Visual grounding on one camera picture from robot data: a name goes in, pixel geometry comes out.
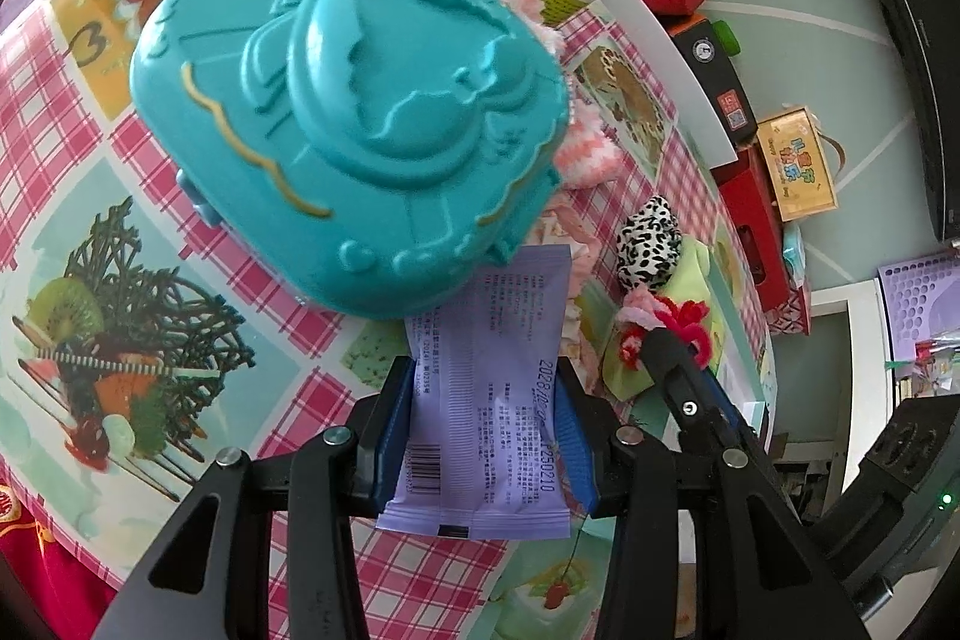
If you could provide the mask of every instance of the teal plastic case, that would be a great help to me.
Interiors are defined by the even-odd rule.
[[[569,108],[499,0],[164,0],[131,94],[204,220],[373,319],[510,262],[560,182]]]

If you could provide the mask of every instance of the purple packet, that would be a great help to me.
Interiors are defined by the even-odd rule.
[[[521,247],[406,320],[410,439],[380,528],[469,539],[570,535],[553,389],[570,276],[565,244]]]

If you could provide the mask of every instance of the table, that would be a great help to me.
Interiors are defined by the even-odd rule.
[[[133,41],[158,1],[42,0],[0,40],[0,476],[59,542],[115,585],[219,448],[271,456],[299,447],[343,423],[353,401],[376,390],[392,356],[406,348],[401,324],[302,304],[231,234],[193,214],[126,88]],[[616,229],[652,194],[663,194],[683,232],[712,254],[707,282],[722,324],[718,376],[741,399],[764,402],[772,417],[776,381],[760,304],[676,105],[605,7],[584,10],[563,33],[565,68],[583,78],[584,95],[601,103],[611,135],[631,153],[616,181],[570,197],[603,244],[580,299],[584,333],[602,350],[621,295]],[[595,67],[611,59],[632,75],[598,85]],[[66,272],[84,280],[93,297],[83,286],[54,282]],[[117,304],[106,292],[115,293],[110,281],[121,279],[126,298]],[[179,339],[167,349],[208,351],[219,377],[177,384],[160,421],[150,405],[124,408],[114,387],[121,381],[112,390],[95,387],[104,410],[128,416],[131,429],[136,423],[138,443],[141,429],[147,443],[157,426],[168,437],[176,432],[175,445],[148,447],[150,458],[104,463],[83,427],[83,400],[69,400],[68,415],[56,394],[44,392],[58,367],[35,360],[22,323],[67,328],[66,317],[74,330],[129,336],[128,324],[155,323],[152,314],[141,316],[145,302],[167,307],[163,333]],[[142,328],[135,335],[143,338]],[[205,404],[211,394],[213,403]],[[754,402],[755,410],[764,407]],[[167,413],[170,405],[179,417]],[[616,410],[675,442],[675,427],[650,394]],[[123,425],[112,424],[110,439],[122,441]],[[275,637],[287,632],[285,534],[277,517]],[[371,634],[385,638],[580,637],[595,618],[611,549],[610,540],[589,532],[507,545],[381,533],[358,521],[353,534]],[[544,616],[539,586],[563,570],[576,576],[571,595]]]

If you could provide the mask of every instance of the qr code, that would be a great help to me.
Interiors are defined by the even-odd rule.
[[[747,116],[743,114],[742,109],[736,109],[727,116],[727,122],[730,124],[730,130],[736,131],[747,124]]]

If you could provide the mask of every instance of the checkered tablecloth pattern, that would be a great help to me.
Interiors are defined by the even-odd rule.
[[[672,128],[673,102],[622,29],[584,10],[565,24],[563,33],[568,58],[602,37],[616,41],[671,121],[656,182],[628,156],[616,181],[572,195],[574,207],[603,242],[596,277],[616,298],[621,291],[614,246],[622,218],[640,210],[654,193],[665,194],[683,229],[712,242],[717,215],[725,212],[682,136]],[[154,205],[157,222],[166,223],[171,235],[176,235],[181,258],[195,256],[212,263],[234,295],[275,323],[304,360],[317,364],[285,410],[280,410],[258,456],[290,452],[329,425],[343,423],[352,409],[353,393],[329,370],[320,368],[323,353],[344,327],[343,316],[301,304],[296,292],[278,282],[229,232],[203,224],[176,186],[175,166],[136,114],[128,113],[112,125],[102,124],[88,111],[85,93],[73,82],[80,79],[78,74],[67,63],[65,46],[58,44],[43,6],[32,10],[22,25],[0,41],[0,271],[16,264],[17,243],[64,176],[94,150],[102,149],[126,167]],[[745,307],[744,321],[758,354],[765,335],[762,314]],[[625,405],[618,405],[617,411],[621,417],[628,412]],[[112,585],[120,584],[117,574],[107,571],[70,530],[50,518],[42,498],[18,482],[1,459],[0,477],[68,550]],[[383,533],[366,522],[354,523],[353,535],[371,635],[389,640],[456,637],[464,618],[482,603],[484,589],[491,585],[491,574],[505,551],[496,542]],[[289,637],[286,552],[286,519],[280,515],[275,519],[270,558],[270,628],[275,640]]]

